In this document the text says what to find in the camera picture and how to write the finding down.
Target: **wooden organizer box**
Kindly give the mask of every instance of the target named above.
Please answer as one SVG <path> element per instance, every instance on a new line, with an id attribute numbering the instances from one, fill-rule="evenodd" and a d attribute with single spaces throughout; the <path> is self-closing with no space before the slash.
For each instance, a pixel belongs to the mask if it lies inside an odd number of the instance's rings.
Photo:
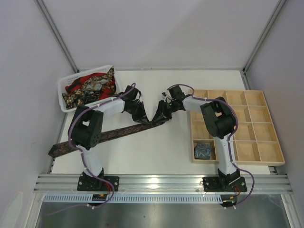
<path id="1" fill-rule="evenodd" d="M 238 164 L 280 166 L 285 164 L 276 131 L 262 91 L 196 90 L 195 96 L 217 98 L 222 96 L 238 117 L 238 130 L 233 146 Z M 193 163 L 218 163 L 218 151 L 208 133 L 202 113 L 190 112 L 191 154 Z M 211 144 L 209 160 L 195 159 L 197 143 Z"/>

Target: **white plastic basket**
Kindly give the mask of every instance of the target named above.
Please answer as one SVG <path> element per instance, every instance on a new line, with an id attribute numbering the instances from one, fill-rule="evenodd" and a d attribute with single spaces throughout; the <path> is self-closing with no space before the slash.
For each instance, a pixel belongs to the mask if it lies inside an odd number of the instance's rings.
<path id="1" fill-rule="evenodd" d="M 62 79 L 60 79 L 58 81 L 57 87 L 58 87 L 58 98 L 59 98 L 59 104 L 60 104 L 61 110 L 65 113 L 76 110 L 76 108 L 67 109 L 67 106 L 66 106 L 67 104 L 62 97 L 62 94 L 67 94 L 66 86 L 71 85 L 74 82 L 74 80 L 79 77 L 83 77 L 83 76 L 90 75 L 93 73 L 107 73 L 111 69 L 111 67 L 112 67 L 112 65 L 101 66 L 101 67 L 94 68 L 91 70 L 86 70 L 86 71 L 83 71 L 83 72 L 80 72 L 80 73 L 77 73 L 74 75 L 66 76 L 66 77 L 63 77 Z M 114 74 L 114 78 L 115 78 L 115 84 L 116 84 L 116 92 L 119 93 L 120 87 L 119 87 L 119 83 L 118 83 L 118 80 L 117 80 L 117 77 L 115 76 L 115 74 Z M 95 102 L 86 104 L 86 106 L 94 106 L 95 104 L 107 101 L 109 99 L 110 98 L 106 98 L 106 99 L 103 99 L 100 101 L 95 101 Z"/>

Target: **purple cable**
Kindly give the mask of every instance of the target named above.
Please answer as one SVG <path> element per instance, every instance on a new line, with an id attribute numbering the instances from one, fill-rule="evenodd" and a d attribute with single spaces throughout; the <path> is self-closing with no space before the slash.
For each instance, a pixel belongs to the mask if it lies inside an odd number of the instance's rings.
<path id="1" fill-rule="evenodd" d="M 107 181 L 107 180 L 105 180 L 105 179 L 102 179 L 102 178 L 99 178 L 99 177 L 95 176 L 95 175 L 89 170 L 89 168 L 87 167 L 87 164 L 86 164 L 86 160 L 85 160 L 85 156 L 84 156 L 83 150 L 82 150 L 81 148 L 78 148 L 78 147 L 76 147 L 76 146 L 74 146 L 74 145 L 72 144 L 72 140 L 71 140 L 72 131 L 73 131 L 73 129 L 74 129 L 74 127 L 75 127 L 77 121 L 78 121 L 85 113 L 87 113 L 87 112 L 90 111 L 90 110 L 93 110 L 93 109 L 95 109 L 95 108 L 98 108 L 98 107 L 100 107 L 100 106 L 102 106 L 102 105 L 105 105 L 105 104 L 107 104 L 107 103 L 110 103 L 110 102 L 112 102 L 112 101 L 118 100 L 118 99 L 120 99 L 120 98 L 122 98 L 122 97 L 128 95 L 132 90 L 134 90 L 135 86 L 136 86 L 136 83 L 132 83 L 132 84 L 131 84 L 131 87 L 132 87 L 132 88 L 131 88 L 130 90 L 128 90 L 126 93 L 124 93 L 124 94 L 122 94 L 122 95 L 120 95 L 120 96 L 114 98 L 113 100 L 107 100 L 107 101 L 101 103 L 100 105 L 95 105 L 95 106 L 92 106 L 92 107 L 90 107 L 90 108 L 88 108 L 88 109 L 85 109 L 83 112 L 81 112 L 81 113 L 75 118 L 75 120 L 74 120 L 73 123 L 71 124 L 70 130 L 69 130 L 69 132 L 68 132 L 68 144 L 69 144 L 70 147 L 74 148 L 75 150 L 79 150 L 80 152 L 82 152 L 82 153 L 81 153 L 81 160 L 82 160 L 82 163 L 83 163 L 84 167 L 86 168 L 87 172 L 88 172 L 92 177 L 98 179 L 99 181 L 103 181 L 103 182 L 105 182 L 105 183 L 108 183 L 108 184 L 110 185 L 111 189 L 112 189 L 112 194 L 111 194 L 111 196 L 110 196 L 105 202 L 103 202 L 102 204 L 100 204 L 100 205 L 98 205 L 98 206 L 93 206 L 92 208 L 94 208 L 94 209 L 95 209 L 95 208 L 100 208 L 100 207 L 102 207 L 103 205 L 105 205 L 107 202 L 109 202 L 109 201 L 112 199 L 112 197 L 114 196 L 114 191 L 115 191 L 115 190 L 114 190 L 114 186 L 113 186 L 113 184 L 112 184 L 111 182 L 109 182 L 109 181 Z M 86 207 L 87 207 L 87 204 L 76 204 L 76 205 L 72 205 L 72 206 L 70 206 L 70 207 L 63 208 L 63 209 L 60 209 L 60 210 L 55 211 L 55 212 L 52 212 L 52 213 L 48 213 L 48 214 L 47 214 L 47 213 L 44 213 L 44 215 L 45 215 L 45 216 L 51 216 L 51 215 L 55 215 L 55 214 L 57 214 L 57 213 L 60 213 L 60 212 L 62 212 L 62 211 L 65 211 L 65 210 L 68 210 L 68 209 L 71 209 L 71 208 L 75 208 L 75 207 L 80 207 L 80 206 L 86 206 Z"/>
<path id="2" fill-rule="evenodd" d="M 194 95 L 194 89 L 190 86 L 190 85 L 185 85 L 185 84 L 175 84 L 175 85 L 171 85 L 167 90 L 171 89 L 172 87 L 175 87 L 175 86 L 185 86 L 185 87 L 188 87 L 190 89 L 192 89 L 192 96 Z"/>
<path id="3" fill-rule="evenodd" d="M 231 162 L 231 164 L 232 164 L 236 169 L 238 169 L 238 170 L 240 170 L 240 171 L 242 171 L 242 172 L 248 173 L 248 174 L 251 176 L 251 178 L 252 178 L 252 187 L 251 187 L 251 189 L 250 189 L 248 195 L 247 195 L 242 201 L 240 201 L 240 202 L 237 204 L 237 205 L 239 205 L 239 204 L 243 203 L 245 200 L 247 200 L 247 199 L 250 197 L 250 195 L 252 194 L 253 188 L 255 187 L 255 178 L 254 178 L 254 176 L 252 175 L 251 172 L 239 168 L 239 167 L 233 162 L 233 159 L 232 159 L 232 152 L 231 152 L 230 139 L 231 139 L 231 137 L 233 136 L 233 134 L 234 134 L 234 133 L 237 131 L 237 129 L 238 129 L 238 118 L 237 118 L 237 114 L 236 114 L 235 111 L 230 107 L 230 105 L 228 105 L 226 102 L 224 102 L 224 101 L 222 101 L 222 100 L 219 100 L 219 99 L 205 99 L 205 98 L 200 98 L 200 97 L 193 97 L 193 99 L 195 99 L 195 100 L 201 100 L 201 101 L 207 101 L 207 102 L 211 102 L 211 101 L 220 102 L 220 103 L 226 105 L 226 106 L 231 110 L 231 112 L 233 113 L 233 115 L 234 115 L 234 117 L 235 117 L 235 119 L 236 119 L 236 128 L 235 128 L 235 130 L 228 136 L 228 151 L 229 151 L 230 162 Z"/>

